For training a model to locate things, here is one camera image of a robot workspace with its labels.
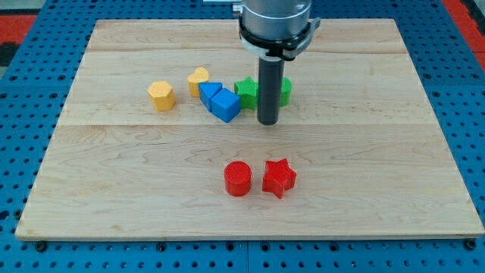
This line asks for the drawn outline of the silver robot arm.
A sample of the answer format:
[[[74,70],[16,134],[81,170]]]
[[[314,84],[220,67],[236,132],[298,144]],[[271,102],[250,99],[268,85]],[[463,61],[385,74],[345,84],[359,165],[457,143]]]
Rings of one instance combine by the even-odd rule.
[[[293,61],[321,23],[310,18],[311,0],[245,0],[232,10],[243,47],[265,61]]]

